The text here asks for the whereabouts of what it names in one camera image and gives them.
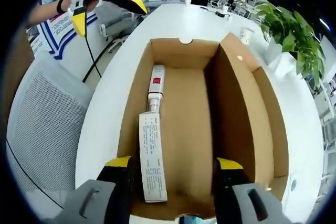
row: paper cup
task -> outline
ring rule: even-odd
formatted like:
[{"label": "paper cup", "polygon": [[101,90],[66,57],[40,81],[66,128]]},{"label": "paper cup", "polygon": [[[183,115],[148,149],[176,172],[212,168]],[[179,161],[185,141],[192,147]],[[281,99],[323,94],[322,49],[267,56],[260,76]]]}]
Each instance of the paper cup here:
[{"label": "paper cup", "polygon": [[229,11],[229,7],[227,5],[223,5],[222,11],[223,11],[223,14],[227,14]]},{"label": "paper cup", "polygon": [[251,37],[253,36],[254,31],[247,28],[243,27],[240,31],[240,41],[244,45],[248,45],[250,43]]}]

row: green plant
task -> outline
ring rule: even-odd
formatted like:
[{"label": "green plant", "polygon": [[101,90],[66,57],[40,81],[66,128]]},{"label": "green plant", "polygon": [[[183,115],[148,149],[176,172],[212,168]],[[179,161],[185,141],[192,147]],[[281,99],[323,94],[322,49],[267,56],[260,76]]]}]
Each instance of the green plant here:
[{"label": "green plant", "polygon": [[305,78],[313,74],[315,85],[324,75],[324,64],[319,56],[324,57],[320,43],[314,38],[314,31],[307,21],[297,12],[293,13],[271,3],[255,6],[257,16],[265,16],[260,27],[264,38],[273,37],[282,45],[282,52],[290,52],[297,60],[296,72]]}]

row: gray mesh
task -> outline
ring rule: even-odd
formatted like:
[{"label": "gray mesh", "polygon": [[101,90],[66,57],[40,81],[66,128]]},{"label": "gray mesh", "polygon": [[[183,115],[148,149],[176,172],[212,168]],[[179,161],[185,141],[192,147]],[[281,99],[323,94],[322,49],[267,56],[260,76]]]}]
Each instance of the gray mesh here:
[{"label": "gray mesh", "polygon": [[[75,189],[77,147],[88,102],[79,102],[66,92],[67,88],[60,89],[48,77],[48,70],[33,66],[28,75],[23,91],[16,94],[17,104],[13,102],[7,138],[25,172],[51,198],[63,204],[68,192]],[[7,156],[21,189],[36,191],[38,188],[22,172],[10,150]]]}]

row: person's hand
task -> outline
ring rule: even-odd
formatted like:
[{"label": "person's hand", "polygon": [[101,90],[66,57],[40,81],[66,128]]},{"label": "person's hand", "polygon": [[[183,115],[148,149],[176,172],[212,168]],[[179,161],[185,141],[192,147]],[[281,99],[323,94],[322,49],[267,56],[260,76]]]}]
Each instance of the person's hand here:
[{"label": "person's hand", "polygon": [[[89,13],[93,11],[93,9],[97,6],[98,2],[99,0],[90,0],[87,6],[87,12]],[[66,12],[70,4],[71,4],[71,0],[63,0],[61,4],[61,9]]]}]

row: white desk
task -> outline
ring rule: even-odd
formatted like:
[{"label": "white desk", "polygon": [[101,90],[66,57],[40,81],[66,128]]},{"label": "white desk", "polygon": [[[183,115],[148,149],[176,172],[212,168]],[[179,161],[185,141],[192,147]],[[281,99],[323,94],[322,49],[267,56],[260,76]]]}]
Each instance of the white desk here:
[{"label": "white desk", "polygon": [[[231,22],[199,6],[166,4],[150,14],[129,36],[108,65],[89,105],[76,162],[76,188],[96,179],[104,164],[117,156],[119,133],[132,81],[146,44],[153,38],[193,38],[220,42],[230,31],[255,31],[249,47],[260,60],[268,44],[251,20],[233,14]],[[307,84],[295,74],[276,79],[261,60],[277,95],[287,131],[289,180],[282,201],[292,221],[305,221],[317,198],[323,170],[323,139],[317,109]],[[290,191],[291,182],[297,186]]]}]

